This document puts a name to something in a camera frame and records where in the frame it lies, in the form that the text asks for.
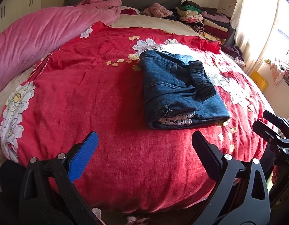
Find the pink quilt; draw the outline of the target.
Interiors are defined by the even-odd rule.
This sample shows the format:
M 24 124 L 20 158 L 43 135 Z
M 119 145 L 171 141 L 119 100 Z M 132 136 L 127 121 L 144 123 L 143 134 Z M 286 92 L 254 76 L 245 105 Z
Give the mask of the pink quilt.
M 84 0 L 75 6 L 44 8 L 12 23 L 0 33 L 0 92 L 45 54 L 94 23 L 113 24 L 121 5 L 121 0 Z

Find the yellow box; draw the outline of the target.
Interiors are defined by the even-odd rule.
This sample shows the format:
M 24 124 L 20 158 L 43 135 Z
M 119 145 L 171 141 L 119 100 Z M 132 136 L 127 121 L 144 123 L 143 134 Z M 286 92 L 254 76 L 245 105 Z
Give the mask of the yellow box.
M 260 89 L 261 92 L 264 92 L 268 87 L 268 82 L 257 71 L 253 71 L 250 75 L 250 78 L 253 80 L 253 82 Z

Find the blue denim pants lace trim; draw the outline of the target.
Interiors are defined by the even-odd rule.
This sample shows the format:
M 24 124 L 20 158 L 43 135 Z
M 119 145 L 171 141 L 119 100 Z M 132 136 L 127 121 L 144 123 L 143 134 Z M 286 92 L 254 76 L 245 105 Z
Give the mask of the blue denim pants lace trim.
M 145 118 L 151 128 L 192 128 L 230 119 L 201 61 L 147 50 L 140 54 L 140 67 Z

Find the white curtain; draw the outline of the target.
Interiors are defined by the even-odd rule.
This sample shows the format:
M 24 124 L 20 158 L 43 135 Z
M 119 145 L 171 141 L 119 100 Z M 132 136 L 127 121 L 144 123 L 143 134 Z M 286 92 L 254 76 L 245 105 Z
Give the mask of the white curtain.
M 244 72 L 251 75 L 262 64 L 265 50 L 275 28 L 279 0 L 237 0 L 231 18 L 235 29 L 235 45 L 246 64 Z

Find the floral cloth on sill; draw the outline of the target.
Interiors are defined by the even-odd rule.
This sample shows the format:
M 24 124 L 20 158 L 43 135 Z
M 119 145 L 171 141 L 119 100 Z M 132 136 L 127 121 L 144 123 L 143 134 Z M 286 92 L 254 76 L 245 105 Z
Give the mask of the floral cloth on sill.
M 270 66 L 273 78 L 273 86 L 278 86 L 282 80 L 289 85 L 289 59 L 266 59 L 264 60 Z

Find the dark red pillow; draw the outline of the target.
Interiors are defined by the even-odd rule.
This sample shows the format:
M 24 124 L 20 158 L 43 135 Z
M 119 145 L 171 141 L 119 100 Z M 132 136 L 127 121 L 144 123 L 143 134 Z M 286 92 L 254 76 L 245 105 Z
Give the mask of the dark red pillow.
M 127 7 L 127 6 L 120 6 L 121 9 L 121 14 L 122 15 L 138 15 L 140 14 L 140 11 L 136 8 L 132 8 L 132 7 Z

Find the pink crumpled garment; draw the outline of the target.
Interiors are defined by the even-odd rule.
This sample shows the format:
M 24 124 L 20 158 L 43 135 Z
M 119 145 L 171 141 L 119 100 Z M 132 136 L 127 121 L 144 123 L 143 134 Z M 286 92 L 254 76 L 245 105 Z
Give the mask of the pink crumpled garment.
M 159 3 L 154 3 L 150 7 L 146 8 L 143 11 L 143 14 L 150 17 L 166 18 L 172 16 L 173 12 L 167 10 L 164 6 L 160 5 Z

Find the dark purple garment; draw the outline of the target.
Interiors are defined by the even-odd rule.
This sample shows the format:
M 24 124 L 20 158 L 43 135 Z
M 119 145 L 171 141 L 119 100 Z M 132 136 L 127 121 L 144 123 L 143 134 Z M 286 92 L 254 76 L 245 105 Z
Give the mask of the dark purple garment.
M 238 46 L 228 46 L 228 45 L 221 45 L 221 50 L 230 55 L 233 59 L 238 58 L 239 60 L 243 61 L 243 53 Z

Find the stack of folded clothes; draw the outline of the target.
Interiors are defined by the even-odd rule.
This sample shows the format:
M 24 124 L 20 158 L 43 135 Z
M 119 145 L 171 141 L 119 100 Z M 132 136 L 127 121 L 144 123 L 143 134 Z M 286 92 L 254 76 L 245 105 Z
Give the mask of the stack of folded clothes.
M 235 29 L 231 26 L 231 17 L 216 8 L 184 1 L 175 8 L 174 17 L 207 40 L 227 46 L 235 45 Z

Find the beige bed sheet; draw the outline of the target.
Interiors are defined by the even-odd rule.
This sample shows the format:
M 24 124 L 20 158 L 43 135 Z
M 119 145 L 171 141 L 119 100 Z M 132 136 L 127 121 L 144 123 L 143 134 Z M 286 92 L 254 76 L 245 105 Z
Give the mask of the beige bed sheet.
M 200 34 L 195 32 L 191 27 L 174 20 L 165 18 L 149 17 L 145 15 L 120 15 L 120 17 L 111 25 L 115 28 L 127 28 L 127 27 L 143 27 L 161 29 L 163 31 L 184 35 L 184 36 L 199 36 Z

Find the cream wardrobe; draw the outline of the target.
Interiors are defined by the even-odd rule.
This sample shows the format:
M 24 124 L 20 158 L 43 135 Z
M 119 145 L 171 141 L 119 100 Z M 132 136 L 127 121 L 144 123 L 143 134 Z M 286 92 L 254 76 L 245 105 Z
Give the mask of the cream wardrobe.
M 0 33 L 16 20 L 41 8 L 42 0 L 2 0 L 0 4 Z

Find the red floral bed cover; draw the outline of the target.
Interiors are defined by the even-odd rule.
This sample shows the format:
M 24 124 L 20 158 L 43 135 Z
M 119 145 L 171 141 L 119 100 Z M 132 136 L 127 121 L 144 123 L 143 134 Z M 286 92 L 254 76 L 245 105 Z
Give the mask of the red floral bed cover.
M 270 106 L 218 42 L 101 22 L 44 56 L 8 94 L 0 112 L 3 157 L 24 166 L 33 156 L 51 159 L 93 130 L 98 148 L 75 182 L 89 205 L 156 212 L 201 202 L 214 182 L 192 148 L 195 128 L 152 129 L 145 119 L 139 58 L 162 51 L 201 61 L 223 100 L 230 118 L 199 127 L 205 138 L 237 160 L 261 158 L 266 143 L 252 124 Z

